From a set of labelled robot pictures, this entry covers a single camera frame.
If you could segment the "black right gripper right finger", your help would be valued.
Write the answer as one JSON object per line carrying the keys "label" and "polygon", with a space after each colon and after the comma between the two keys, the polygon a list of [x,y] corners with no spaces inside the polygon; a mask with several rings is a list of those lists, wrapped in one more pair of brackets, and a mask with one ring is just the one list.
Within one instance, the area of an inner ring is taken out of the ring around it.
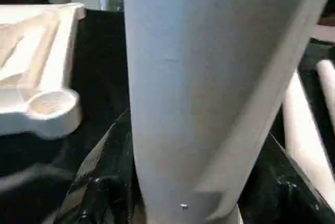
{"label": "black right gripper right finger", "polygon": [[268,135],[239,198],[244,223],[334,223],[334,211]]}

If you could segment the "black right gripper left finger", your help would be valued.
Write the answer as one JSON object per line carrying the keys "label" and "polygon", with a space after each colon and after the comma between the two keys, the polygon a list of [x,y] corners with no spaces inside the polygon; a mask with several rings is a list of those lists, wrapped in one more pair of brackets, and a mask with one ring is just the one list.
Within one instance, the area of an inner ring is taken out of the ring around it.
{"label": "black right gripper left finger", "polygon": [[83,160],[54,223],[131,223],[139,195],[130,110]]}

